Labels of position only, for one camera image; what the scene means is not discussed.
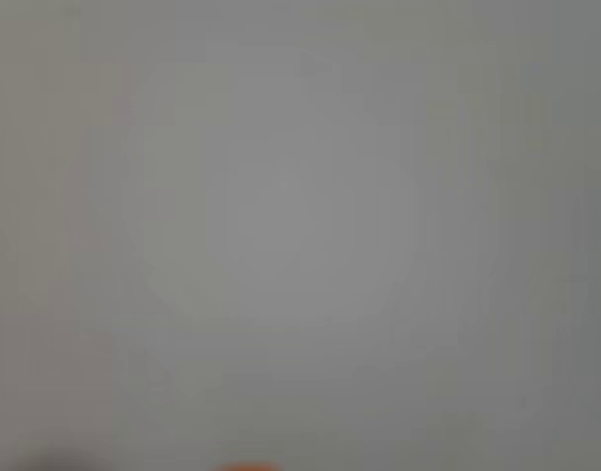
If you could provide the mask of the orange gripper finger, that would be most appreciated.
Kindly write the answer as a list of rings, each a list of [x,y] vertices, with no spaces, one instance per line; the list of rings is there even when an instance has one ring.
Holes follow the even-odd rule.
[[[281,471],[281,468],[270,462],[241,461],[223,464],[217,471]]]

